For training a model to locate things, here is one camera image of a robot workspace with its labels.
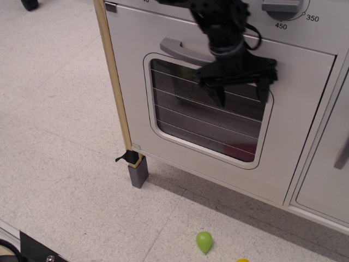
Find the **temperature dial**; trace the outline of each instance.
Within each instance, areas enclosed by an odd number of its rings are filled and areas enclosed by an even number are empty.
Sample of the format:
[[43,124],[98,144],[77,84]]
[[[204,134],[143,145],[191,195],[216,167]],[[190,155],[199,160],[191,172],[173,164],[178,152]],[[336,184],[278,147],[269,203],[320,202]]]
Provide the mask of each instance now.
[[293,18],[302,6],[303,0],[263,0],[262,10],[272,18],[284,21]]

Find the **printed number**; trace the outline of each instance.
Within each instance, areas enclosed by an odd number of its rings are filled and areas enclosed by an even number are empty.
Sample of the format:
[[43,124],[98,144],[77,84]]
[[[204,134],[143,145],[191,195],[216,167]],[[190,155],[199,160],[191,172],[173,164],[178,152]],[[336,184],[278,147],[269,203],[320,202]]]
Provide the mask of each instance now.
[[315,22],[318,22],[319,20],[318,16],[315,16],[315,15],[307,15],[306,19],[310,21],[315,21]]
[[279,29],[283,29],[283,30],[287,29],[287,25],[284,23],[277,23],[275,26]]

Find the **cabinet handle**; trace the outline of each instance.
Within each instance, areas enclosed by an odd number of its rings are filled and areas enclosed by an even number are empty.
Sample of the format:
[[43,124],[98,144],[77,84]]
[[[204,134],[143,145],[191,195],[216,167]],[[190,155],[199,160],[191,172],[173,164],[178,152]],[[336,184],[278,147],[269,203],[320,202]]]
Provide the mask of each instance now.
[[182,47],[182,42],[171,38],[164,38],[160,43],[160,49],[163,52],[177,58],[179,60],[203,67],[208,63],[214,62],[215,58],[191,51]]
[[345,163],[349,159],[349,136],[345,141],[344,146],[339,150],[339,153],[336,157],[334,167],[337,169],[342,169],[345,166]]

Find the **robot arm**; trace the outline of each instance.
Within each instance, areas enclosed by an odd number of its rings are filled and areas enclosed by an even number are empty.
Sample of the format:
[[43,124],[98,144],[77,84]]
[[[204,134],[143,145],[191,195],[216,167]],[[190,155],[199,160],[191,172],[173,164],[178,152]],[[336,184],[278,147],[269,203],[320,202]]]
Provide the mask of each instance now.
[[224,85],[255,83],[261,102],[268,100],[269,86],[278,79],[276,60],[258,57],[248,50],[246,28],[261,35],[247,23],[248,5],[241,0],[156,0],[160,4],[190,9],[201,31],[208,36],[209,49],[216,61],[195,73],[201,86],[218,96],[224,106]]

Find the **green balloon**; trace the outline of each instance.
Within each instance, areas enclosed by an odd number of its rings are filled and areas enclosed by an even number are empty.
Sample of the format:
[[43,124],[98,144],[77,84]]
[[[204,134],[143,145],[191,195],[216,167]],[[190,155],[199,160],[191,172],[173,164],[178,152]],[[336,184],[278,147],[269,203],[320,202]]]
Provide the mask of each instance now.
[[209,232],[200,232],[196,236],[196,243],[206,255],[212,245],[212,235]]

